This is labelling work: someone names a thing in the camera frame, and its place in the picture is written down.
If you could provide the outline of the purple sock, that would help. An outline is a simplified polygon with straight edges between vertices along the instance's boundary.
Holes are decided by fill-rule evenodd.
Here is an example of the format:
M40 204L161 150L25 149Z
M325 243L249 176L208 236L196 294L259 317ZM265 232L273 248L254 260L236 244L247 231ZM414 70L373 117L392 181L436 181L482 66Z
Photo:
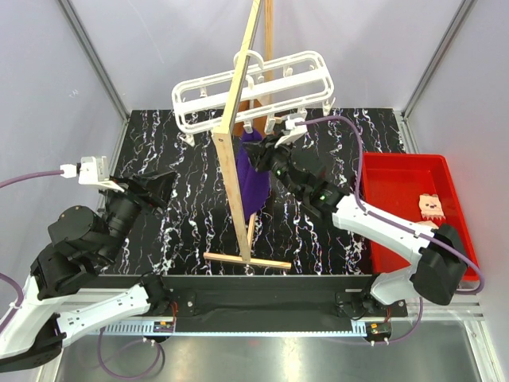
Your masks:
M262 209L270 193L270 174L268 172L256 172L250 166L247 154L242 148L243 142L260 140L262 140L262 136L256 130L253 130L250 134L244 131L241 137L241 146L235 159L243 215L246 222L252 214Z

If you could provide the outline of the white plastic clip hanger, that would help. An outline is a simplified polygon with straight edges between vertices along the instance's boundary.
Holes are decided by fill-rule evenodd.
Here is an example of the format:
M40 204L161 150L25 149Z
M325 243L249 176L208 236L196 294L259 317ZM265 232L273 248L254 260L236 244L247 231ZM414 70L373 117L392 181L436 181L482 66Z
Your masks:
M276 114L298 110L304 115L307 107L321 105L327 115L335 101L334 83L322 55L307 50L273 60L263 60L253 51L247 52L246 74L240 80L239 101L250 106L233 117L248 132L254 121L267 118L264 131L271 133L278 122ZM200 111L220 109L229 100L232 70L209 76L185 80L172 90L173 112L180 139L194 146L196 134L211 131L221 124L215 117L204 122L193 122L192 116Z

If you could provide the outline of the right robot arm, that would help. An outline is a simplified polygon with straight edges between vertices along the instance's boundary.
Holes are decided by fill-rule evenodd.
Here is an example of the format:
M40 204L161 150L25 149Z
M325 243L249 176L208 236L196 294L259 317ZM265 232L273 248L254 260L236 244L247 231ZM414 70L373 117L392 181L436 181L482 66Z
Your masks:
M318 222L353 232L375 242L409 264L379 273L365 286L361 306L379 315L406 298L424 298L447 306L467 271L467 257L458 231L449 224L432 228L410 222L343 192L326 178L320 159L307 150L277 144L272 138L242 144L258 172L272 173Z

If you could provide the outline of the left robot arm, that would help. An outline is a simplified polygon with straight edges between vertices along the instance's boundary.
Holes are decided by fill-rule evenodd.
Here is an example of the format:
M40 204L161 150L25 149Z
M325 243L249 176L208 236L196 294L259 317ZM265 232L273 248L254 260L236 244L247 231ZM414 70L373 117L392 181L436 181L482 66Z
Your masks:
M1 322L1 370L16 372L46 364L84 335L138 315L175 313L171 291L157 275L141 277L127 291L85 308L61 307L113 265L142 212L158 214L169 204L176 173L113 177L100 186L100 212L82 206L63 211L48 228L51 239L33 261L24 287Z

